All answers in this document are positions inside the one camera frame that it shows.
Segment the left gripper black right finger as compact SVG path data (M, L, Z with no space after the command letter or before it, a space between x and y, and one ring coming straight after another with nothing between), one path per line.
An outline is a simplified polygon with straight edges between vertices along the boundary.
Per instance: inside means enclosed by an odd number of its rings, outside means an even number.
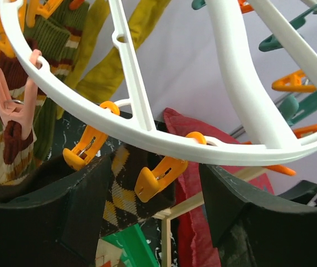
M317 211L277 211L277 196L219 166L199 174L222 266L317 266Z

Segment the white round clip hanger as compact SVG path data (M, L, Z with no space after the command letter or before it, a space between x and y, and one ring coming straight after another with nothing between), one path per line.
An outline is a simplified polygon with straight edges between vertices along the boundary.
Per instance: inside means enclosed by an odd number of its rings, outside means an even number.
M158 109L165 104L175 103L193 111L201 103L203 106L199 112L207 111L208 105L212 105L212 115L215 116L222 110L223 95L221 93L209 95L207 90L194 92L191 88L187 91L179 89L173 92L168 88L161 90L160 96L153 97L152 91L144 86L121 1L109 3L114 24L111 39L119 51L128 91L127 97L117 100L116 105L130 107L132 117L124 119L113 115L59 81L51 73L50 66L43 57L39 58L40 68L30 62L32 50L23 36L17 18L23 4L23 1L0 1L0 19L21 66L49 98L95 129L156 154L204 164L267 166L293 162L317 151L317 147L310 144L302 144L301 148L287 145L284 149L273 150L269 150L267 146L247 148L246 145L228 144L215 137L207 137L207 143L200 145L190 138L159 131L155 126L154 117ZM243 70L255 69L248 46L245 23L238 4L233 1L208 1L207 8L216 39L217 59L226 89L225 95L228 97L228 87L223 75L234 61L237 62L237 66L233 68L234 75ZM231 102L227 115L231 116L233 113L237 115Z

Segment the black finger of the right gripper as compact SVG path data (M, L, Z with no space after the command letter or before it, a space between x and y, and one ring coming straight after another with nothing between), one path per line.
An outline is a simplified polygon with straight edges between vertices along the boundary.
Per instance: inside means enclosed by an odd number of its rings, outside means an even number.
M317 211L317 184L301 180L277 195L277 211Z

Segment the brown argyle sock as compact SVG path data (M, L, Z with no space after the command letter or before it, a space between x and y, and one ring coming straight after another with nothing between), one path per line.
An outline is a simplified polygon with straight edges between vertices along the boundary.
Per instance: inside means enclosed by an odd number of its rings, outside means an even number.
M121 145L109 154L111 178L105 202L102 237L120 232L142 223L156 213L175 204L175 186L170 184L148 202L142 202L134 192L139 173L144 167L156 167L159 155L131 145ZM40 167L18 179L0 184L0 203L13 200L43 188L76 171L68 166L62 155L56 156Z

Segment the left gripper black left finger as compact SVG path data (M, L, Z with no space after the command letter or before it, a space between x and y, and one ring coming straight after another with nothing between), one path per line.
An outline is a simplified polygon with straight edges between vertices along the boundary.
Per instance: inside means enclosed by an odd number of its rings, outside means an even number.
M0 185L0 266L94 266L111 177L108 156L79 171L58 156Z

